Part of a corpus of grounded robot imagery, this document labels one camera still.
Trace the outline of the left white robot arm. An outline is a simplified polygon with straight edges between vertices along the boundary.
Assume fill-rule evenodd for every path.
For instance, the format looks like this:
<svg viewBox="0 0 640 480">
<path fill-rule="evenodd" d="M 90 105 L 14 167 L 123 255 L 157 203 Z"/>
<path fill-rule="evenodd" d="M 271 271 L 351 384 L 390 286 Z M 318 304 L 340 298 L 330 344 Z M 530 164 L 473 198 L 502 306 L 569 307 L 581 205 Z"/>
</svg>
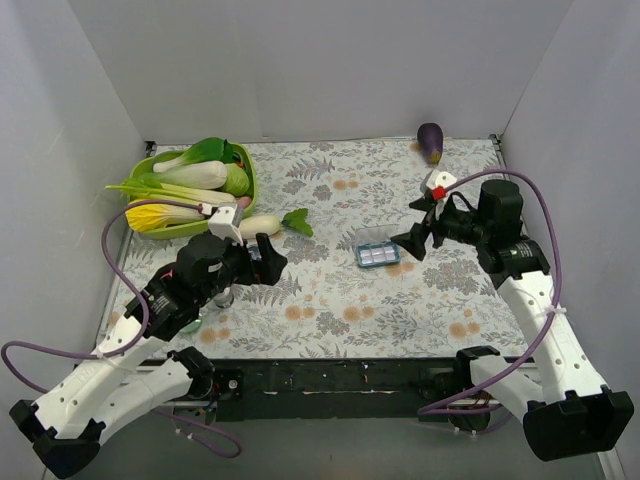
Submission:
<svg viewBox="0 0 640 480">
<path fill-rule="evenodd" d="M 200 400 L 215 385 L 215 368 L 194 347 L 171 351 L 153 372 L 126 379 L 194 322 L 210 301 L 233 301 L 231 287 L 275 285 L 287 264 L 269 237 L 253 245 L 211 233 L 192 237 L 174 262 L 136 292 L 107 336 L 54 388 L 9 412 L 42 463 L 59 479 L 84 469 L 118 430 L 162 403 Z"/>
</svg>

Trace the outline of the floral table mat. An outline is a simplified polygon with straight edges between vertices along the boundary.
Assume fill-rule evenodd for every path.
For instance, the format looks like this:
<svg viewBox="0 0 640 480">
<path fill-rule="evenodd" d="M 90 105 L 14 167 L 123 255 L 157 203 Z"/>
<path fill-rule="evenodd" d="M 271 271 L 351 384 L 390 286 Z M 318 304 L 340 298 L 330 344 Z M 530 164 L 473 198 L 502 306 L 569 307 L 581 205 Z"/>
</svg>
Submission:
<svg viewBox="0 0 640 480">
<path fill-rule="evenodd" d="M 213 358 L 451 357 L 490 345 L 518 356 L 526 340 L 477 263 L 475 250 L 448 241 L 422 261 L 363 269 L 359 228 L 421 217 L 409 204 L 429 168 L 409 139 L 248 146 L 258 182 L 257 214 L 307 208 L 314 235 L 284 230 L 275 249 L 288 264 L 273 286 L 237 287 L 231 307 L 208 305 L 201 328 L 179 333 Z"/>
</svg>

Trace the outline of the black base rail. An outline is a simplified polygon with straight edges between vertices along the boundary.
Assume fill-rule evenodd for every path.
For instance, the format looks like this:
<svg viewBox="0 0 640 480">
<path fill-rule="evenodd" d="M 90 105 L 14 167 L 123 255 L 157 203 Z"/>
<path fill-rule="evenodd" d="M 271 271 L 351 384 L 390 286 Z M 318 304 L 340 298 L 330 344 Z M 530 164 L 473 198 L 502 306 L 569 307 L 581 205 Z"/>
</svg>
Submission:
<svg viewBox="0 0 640 480">
<path fill-rule="evenodd" d="M 179 396 L 209 406 L 220 422 L 273 419 L 414 418 L 462 390 L 452 358 L 215 360 L 213 387 Z"/>
</svg>

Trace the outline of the green bok choy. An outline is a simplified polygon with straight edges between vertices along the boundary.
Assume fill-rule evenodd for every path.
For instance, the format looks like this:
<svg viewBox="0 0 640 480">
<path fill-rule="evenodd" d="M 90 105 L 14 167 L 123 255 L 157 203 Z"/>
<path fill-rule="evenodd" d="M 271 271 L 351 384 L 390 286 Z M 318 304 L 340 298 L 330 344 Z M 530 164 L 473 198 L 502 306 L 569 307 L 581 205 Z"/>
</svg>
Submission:
<svg viewBox="0 0 640 480">
<path fill-rule="evenodd" d="M 174 168 L 208 161 L 220 161 L 223 164 L 228 164 L 233 160 L 234 149 L 226 139 L 209 137 L 193 144 L 175 158 L 166 160 L 164 157 L 158 157 L 152 166 L 152 171 L 163 173 Z"/>
</svg>

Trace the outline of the dark blue round pill case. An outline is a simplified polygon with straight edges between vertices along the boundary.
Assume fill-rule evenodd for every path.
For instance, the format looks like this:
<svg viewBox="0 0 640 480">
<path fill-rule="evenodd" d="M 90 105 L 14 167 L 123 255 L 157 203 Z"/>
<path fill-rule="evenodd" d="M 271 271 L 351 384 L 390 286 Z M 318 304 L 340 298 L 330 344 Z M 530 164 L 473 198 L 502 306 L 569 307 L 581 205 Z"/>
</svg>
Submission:
<svg viewBox="0 0 640 480">
<path fill-rule="evenodd" d="M 259 250 L 259 247 L 257 245 L 249 245 L 248 246 L 248 251 L 249 254 L 251 256 L 251 259 L 253 261 L 261 261 L 262 260 L 262 256 Z"/>
</svg>

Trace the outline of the light green cabbage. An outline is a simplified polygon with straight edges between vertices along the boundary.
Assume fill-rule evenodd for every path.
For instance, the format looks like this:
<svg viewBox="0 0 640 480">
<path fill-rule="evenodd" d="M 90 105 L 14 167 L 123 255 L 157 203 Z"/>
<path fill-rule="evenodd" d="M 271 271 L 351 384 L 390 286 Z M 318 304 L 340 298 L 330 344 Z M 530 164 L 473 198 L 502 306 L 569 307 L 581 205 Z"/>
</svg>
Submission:
<svg viewBox="0 0 640 480">
<path fill-rule="evenodd" d="M 224 184 L 220 187 L 220 191 L 231 194 L 234 197 L 244 196 L 250 186 L 247 173 L 241 166 L 235 163 L 226 164 L 225 167 L 227 176 Z"/>
</svg>

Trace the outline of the green plastic basket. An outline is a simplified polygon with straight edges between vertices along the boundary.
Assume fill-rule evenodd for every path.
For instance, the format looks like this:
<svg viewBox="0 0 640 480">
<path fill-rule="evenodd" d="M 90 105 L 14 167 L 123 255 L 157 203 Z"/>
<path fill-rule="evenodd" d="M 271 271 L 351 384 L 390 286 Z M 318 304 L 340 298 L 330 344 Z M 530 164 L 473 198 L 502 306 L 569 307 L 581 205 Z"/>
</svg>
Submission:
<svg viewBox="0 0 640 480">
<path fill-rule="evenodd" d="M 241 158 L 244 169 L 249 177 L 250 186 L 247 194 L 252 199 L 252 202 L 244 209 L 244 217 L 247 218 L 253 214 L 258 198 L 258 182 L 256 169 L 254 166 L 253 158 L 244 145 L 231 143 L 231 146 L 234 150 L 234 153 Z M 133 167 L 130 176 L 137 177 L 139 175 L 151 172 L 154 160 L 154 157 L 148 157 L 141 160 Z M 170 225 L 164 228 L 149 230 L 147 232 L 141 232 L 141 235 L 154 240 L 170 240 L 181 237 L 190 237 L 202 233 L 207 229 L 207 220 L 200 220 L 181 225 Z"/>
</svg>

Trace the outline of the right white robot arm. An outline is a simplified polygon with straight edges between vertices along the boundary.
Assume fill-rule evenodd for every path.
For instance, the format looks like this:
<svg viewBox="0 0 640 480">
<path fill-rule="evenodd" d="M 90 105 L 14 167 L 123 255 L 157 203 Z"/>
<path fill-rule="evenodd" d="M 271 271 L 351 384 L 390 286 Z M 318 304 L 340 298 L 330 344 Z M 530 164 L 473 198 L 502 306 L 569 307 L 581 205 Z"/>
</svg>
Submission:
<svg viewBox="0 0 640 480">
<path fill-rule="evenodd" d="M 423 219 L 392 237 L 414 258 L 425 244 L 453 240 L 475 248 L 481 269 L 514 315 L 527 342 L 512 363 L 493 347 L 457 352 L 452 383 L 458 392 L 420 409 L 422 415 L 450 413 L 450 404 L 488 393 L 518 419 L 533 453 L 543 461 L 613 449 L 634 414 L 625 391 L 612 390 L 581 347 L 559 304 L 560 268 L 549 265 L 527 237 L 517 184 L 490 179 L 481 184 L 476 206 L 459 209 L 449 186 L 427 188 L 410 203 Z"/>
</svg>

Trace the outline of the blue rectangular pill box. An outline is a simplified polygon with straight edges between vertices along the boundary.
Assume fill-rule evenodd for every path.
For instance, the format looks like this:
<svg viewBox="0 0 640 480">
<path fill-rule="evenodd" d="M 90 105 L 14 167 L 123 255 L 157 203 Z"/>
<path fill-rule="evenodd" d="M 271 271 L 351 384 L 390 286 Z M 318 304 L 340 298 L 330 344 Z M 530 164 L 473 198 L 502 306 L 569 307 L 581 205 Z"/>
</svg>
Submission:
<svg viewBox="0 0 640 480">
<path fill-rule="evenodd" d="M 397 227 L 397 224 L 386 224 L 355 231 L 354 252 L 361 268 L 377 268 L 400 262 L 399 247 L 391 241 Z"/>
</svg>

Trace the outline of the white cap pill bottle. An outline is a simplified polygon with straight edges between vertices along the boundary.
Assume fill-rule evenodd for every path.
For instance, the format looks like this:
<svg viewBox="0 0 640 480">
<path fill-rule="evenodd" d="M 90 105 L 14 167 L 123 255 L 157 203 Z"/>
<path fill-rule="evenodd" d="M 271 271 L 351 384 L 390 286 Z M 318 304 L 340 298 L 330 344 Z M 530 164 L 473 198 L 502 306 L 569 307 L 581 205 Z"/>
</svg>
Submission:
<svg viewBox="0 0 640 480">
<path fill-rule="evenodd" d="M 220 309 L 229 308 L 234 302 L 234 294 L 230 287 L 225 288 L 213 297 L 213 303 Z"/>
</svg>

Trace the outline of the pink radish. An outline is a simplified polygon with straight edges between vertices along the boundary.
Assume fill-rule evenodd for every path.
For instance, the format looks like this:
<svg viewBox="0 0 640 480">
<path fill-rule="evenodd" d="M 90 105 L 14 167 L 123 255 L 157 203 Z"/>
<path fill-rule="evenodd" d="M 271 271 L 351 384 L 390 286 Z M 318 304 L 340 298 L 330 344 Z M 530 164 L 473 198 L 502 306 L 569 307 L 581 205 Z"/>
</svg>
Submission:
<svg viewBox="0 0 640 480">
<path fill-rule="evenodd" d="M 239 198 L 237 200 L 237 203 L 238 203 L 239 206 L 241 206 L 243 208 L 246 208 L 246 207 L 248 207 L 250 205 L 251 198 L 248 197 L 248 196 L 241 197 L 241 198 Z"/>
</svg>

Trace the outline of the green round pill case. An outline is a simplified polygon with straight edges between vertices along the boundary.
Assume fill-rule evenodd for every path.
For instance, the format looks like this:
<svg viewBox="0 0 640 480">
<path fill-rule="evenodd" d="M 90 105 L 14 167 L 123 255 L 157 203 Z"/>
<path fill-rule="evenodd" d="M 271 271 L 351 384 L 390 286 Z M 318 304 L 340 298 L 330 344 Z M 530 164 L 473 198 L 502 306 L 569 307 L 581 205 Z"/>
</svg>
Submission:
<svg viewBox="0 0 640 480">
<path fill-rule="evenodd" d="M 200 319 L 194 320 L 189 325 L 186 325 L 184 328 L 182 328 L 181 333 L 184 335 L 193 334 L 194 332 L 197 332 L 201 328 L 201 325 L 202 325 L 202 322 Z"/>
</svg>

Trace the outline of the white radish with leaves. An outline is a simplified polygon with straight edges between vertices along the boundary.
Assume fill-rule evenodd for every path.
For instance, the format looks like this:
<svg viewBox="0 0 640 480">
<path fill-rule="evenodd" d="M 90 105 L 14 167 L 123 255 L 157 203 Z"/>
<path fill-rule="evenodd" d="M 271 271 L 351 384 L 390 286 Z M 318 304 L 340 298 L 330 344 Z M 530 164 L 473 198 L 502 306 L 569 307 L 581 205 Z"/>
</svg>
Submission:
<svg viewBox="0 0 640 480">
<path fill-rule="evenodd" d="M 245 239 L 255 238 L 257 234 L 272 236 L 283 228 L 302 233 L 307 237 L 314 235 L 311 225 L 307 222 L 308 209 L 300 208 L 286 213 L 282 218 L 274 215 L 255 215 L 243 219 L 239 230 Z"/>
</svg>

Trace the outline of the purple eggplant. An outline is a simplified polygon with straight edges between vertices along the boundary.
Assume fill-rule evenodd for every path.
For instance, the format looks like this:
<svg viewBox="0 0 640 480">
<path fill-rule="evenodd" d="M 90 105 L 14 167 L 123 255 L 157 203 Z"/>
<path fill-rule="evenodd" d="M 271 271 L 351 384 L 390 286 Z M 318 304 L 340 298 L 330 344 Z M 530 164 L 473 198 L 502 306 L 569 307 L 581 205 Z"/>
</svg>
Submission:
<svg viewBox="0 0 640 480">
<path fill-rule="evenodd" d="M 442 128 L 436 123 L 424 123 L 418 128 L 416 139 L 426 161 L 431 165 L 437 165 L 443 153 Z"/>
</svg>

